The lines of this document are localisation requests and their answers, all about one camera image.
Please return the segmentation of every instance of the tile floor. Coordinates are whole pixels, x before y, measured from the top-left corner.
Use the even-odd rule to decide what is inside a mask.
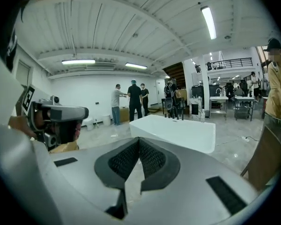
[[[237,119],[235,120],[234,111],[229,106],[227,120],[221,114],[212,114],[212,118],[205,119],[205,122],[213,122],[216,124],[216,140],[215,150],[209,155],[225,164],[230,169],[240,173],[250,161],[257,141],[259,140],[263,120],[261,119],[261,102],[255,106],[253,119]],[[162,112],[154,113],[154,115],[163,116]],[[241,137],[251,136],[249,142],[244,141]],[[99,124],[88,131],[85,127],[81,129],[81,135],[78,139],[80,149],[92,148],[112,143],[121,139],[131,137],[129,122],[120,126],[110,125],[108,127]],[[144,180],[144,174],[140,161],[136,164],[133,172],[126,181],[126,198],[128,208],[140,199],[141,181]]]

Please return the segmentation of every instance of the white bottle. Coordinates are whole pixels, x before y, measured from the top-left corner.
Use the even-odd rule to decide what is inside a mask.
[[[202,112],[201,112],[201,122],[205,122],[205,110],[202,109]]]

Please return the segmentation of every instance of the tube light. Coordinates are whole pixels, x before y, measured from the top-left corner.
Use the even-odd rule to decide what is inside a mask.
[[[94,64],[96,61],[95,59],[78,59],[78,60],[65,60],[61,63],[63,65],[72,65],[72,64]]]
[[[126,63],[126,67],[133,67],[133,68],[140,68],[140,69],[147,69],[148,68],[146,66],[136,65],[136,64],[132,64],[132,63]]]
[[[205,21],[207,23],[207,27],[210,34],[210,39],[216,38],[216,32],[214,27],[214,19],[212,18],[211,10],[209,7],[202,7],[201,12],[204,15]]]

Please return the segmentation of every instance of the blue jeans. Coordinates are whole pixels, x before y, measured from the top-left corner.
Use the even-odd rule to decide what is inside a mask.
[[[115,125],[120,125],[120,107],[112,107],[112,117],[113,117],[113,123]]]

